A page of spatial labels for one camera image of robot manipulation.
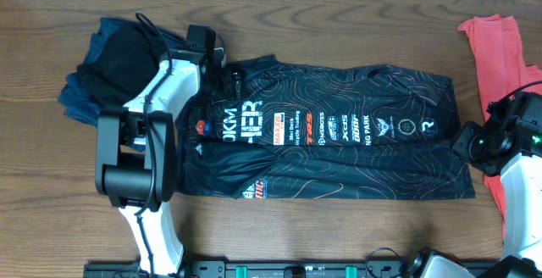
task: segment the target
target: wooden table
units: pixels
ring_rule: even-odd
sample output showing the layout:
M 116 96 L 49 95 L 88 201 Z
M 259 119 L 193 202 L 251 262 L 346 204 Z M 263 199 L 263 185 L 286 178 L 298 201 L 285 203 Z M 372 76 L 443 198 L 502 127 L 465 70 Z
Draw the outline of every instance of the wooden table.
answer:
M 542 64 L 542 0 L 0 0 L 0 276 L 76 277 L 90 261 L 133 260 L 119 211 L 94 187 L 96 129 L 63 116 L 56 98 L 102 16 L 185 34 L 211 25 L 230 60 L 348 68 L 389 63 L 454 79 L 462 122 L 482 122 L 476 69 L 456 27 L 515 15 L 525 60 Z M 471 170 L 475 199 L 172 200 L 187 253 L 255 259 L 364 259 L 376 247 L 424 245 L 462 259 L 501 255 L 501 216 Z

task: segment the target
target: black jersey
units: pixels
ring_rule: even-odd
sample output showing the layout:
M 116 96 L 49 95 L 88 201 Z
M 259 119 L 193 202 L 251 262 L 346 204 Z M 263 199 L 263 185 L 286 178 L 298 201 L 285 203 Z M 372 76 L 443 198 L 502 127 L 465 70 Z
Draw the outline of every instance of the black jersey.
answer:
M 451 79 L 391 65 L 229 65 L 241 99 L 190 101 L 177 123 L 177 189 L 220 197 L 474 197 L 451 150 Z

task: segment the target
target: red cloth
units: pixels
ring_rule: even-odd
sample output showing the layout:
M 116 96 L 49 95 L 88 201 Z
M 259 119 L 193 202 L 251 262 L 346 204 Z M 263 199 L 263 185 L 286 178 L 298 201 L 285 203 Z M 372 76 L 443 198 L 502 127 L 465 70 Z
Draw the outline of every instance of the red cloth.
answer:
M 502 19 L 498 14 L 487 18 L 475 17 L 457 27 L 465 31 L 476 59 L 478 89 L 482 100 L 484 117 L 488 103 L 498 101 L 514 89 L 533 81 L 542 80 L 542 71 L 537 66 L 525 65 L 522 39 L 516 20 Z M 542 94 L 542 85 L 531 86 L 526 91 Z M 489 188 L 497 207 L 502 213 L 502 235 L 506 226 L 506 196 L 499 176 L 484 175 L 484 184 Z

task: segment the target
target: dark blue cloth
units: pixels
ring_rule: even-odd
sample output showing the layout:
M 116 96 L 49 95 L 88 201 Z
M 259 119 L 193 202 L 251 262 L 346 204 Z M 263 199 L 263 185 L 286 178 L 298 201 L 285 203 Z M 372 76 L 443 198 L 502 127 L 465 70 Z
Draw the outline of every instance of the dark blue cloth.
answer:
M 83 64 L 92 64 L 97 61 L 103 51 L 106 40 L 118 29 L 125 25 L 141 25 L 124 19 L 100 19 L 100 29 L 92 34 L 89 50 L 86 53 Z M 160 29 L 168 46 L 171 48 L 183 48 L 185 41 L 182 37 L 172 32 Z M 78 73 L 66 77 L 66 86 L 60 92 L 58 101 L 66 108 L 64 115 L 79 122 L 97 126 L 97 119 L 102 105 L 81 85 Z

